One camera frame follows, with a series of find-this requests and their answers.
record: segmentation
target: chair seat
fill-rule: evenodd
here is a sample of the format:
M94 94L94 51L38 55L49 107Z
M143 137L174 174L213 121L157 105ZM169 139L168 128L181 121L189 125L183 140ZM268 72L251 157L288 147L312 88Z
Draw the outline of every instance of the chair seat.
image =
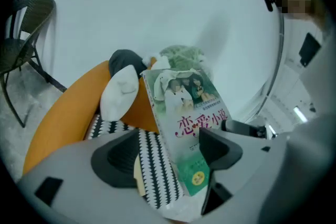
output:
M10 72L31 59L34 53L34 48L31 44L26 44L20 53L24 42L22 39L7 38L0 44L0 75ZM12 68L19 53L20 58L17 60L15 67Z

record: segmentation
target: chair backrest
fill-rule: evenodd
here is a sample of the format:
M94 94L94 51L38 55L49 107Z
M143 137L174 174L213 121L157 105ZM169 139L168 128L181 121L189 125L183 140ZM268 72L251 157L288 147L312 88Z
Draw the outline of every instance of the chair backrest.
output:
M32 34L37 30L39 33L43 25L48 22L56 7L54 0L19 0L19 2L21 7L27 7L22 19L19 35L21 31Z

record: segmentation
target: person's neck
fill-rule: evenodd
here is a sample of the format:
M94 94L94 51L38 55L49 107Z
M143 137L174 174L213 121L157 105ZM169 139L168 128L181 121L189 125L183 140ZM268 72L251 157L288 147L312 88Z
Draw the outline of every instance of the person's neck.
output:
M310 0L309 15L312 21L321 31L324 30L326 6L323 0Z

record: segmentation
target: orange chair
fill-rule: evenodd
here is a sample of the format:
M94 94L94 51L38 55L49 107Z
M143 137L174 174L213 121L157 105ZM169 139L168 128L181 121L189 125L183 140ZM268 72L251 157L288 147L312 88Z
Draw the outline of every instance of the orange chair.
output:
M36 130L26 155L23 174L50 153L84 139L110 79L108 61L105 61L84 74L61 95ZM143 78L139 80L138 95L132 107L121 121L159 133Z

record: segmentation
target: photo of people on book cover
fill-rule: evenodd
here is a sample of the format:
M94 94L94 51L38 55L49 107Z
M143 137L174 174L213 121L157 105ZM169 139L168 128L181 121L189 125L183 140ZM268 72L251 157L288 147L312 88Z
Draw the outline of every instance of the photo of people on book cover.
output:
M146 72L145 81L157 113L184 113L197 109L219 97L208 76L202 70L172 69Z

